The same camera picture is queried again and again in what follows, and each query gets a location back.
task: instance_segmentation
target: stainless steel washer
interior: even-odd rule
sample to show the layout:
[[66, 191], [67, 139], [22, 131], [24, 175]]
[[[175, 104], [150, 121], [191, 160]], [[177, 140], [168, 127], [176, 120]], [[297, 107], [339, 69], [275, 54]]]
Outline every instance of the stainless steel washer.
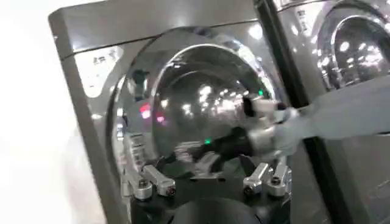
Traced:
[[[389, 74], [389, 1], [274, 4], [309, 100]], [[325, 145], [355, 222], [389, 222], [390, 138], [386, 133]]]
[[129, 163], [125, 133], [150, 140], [130, 162], [138, 169], [242, 124], [247, 94], [286, 102], [256, 18], [241, 0], [107, 1], [50, 16], [108, 220]]

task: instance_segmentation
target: curved glass dome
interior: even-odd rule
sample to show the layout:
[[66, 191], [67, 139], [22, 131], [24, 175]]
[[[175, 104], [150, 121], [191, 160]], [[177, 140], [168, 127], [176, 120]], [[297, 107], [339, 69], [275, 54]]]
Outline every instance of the curved glass dome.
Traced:
[[[388, 25], [372, 15], [344, 17], [334, 27], [332, 35], [327, 35], [328, 40], [322, 46], [322, 75], [330, 89], [390, 74]], [[322, 34], [329, 28], [325, 26]]]
[[279, 98], [247, 47], [208, 28], [170, 30], [138, 54], [118, 84], [114, 147], [126, 133], [142, 133], [150, 161], [182, 142], [212, 141], [245, 122], [247, 94]]

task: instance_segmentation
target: metal panel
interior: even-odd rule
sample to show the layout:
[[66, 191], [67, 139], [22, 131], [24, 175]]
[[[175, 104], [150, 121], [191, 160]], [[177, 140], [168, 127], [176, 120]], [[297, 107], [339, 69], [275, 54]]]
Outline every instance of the metal panel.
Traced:
[[[325, 63], [320, 59], [324, 53], [318, 49], [317, 35], [327, 19], [327, 14], [338, 2], [314, 2], [291, 7], [278, 14], [283, 21], [289, 48], [310, 101], [326, 92], [319, 69]], [[377, 8], [378, 2], [370, 1], [370, 4]], [[345, 3], [348, 3], [348, 7], [358, 6], [358, 2], [355, 1]], [[360, 7], [367, 12], [375, 13], [372, 9], [365, 8], [365, 5]], [[343, 141], [326, 141], [325, 145], [340, 182], [343, 197], [353, 211], [354, 223], [384, 222], [390, 201], [389, 166], [385, 159], [389, 157], [389, 137], [349, 138]]]
[[158, 35], [180, 26], [255, 19], [251, 0], [105, 1], [59, 9], [49, 17], [61, 58]]

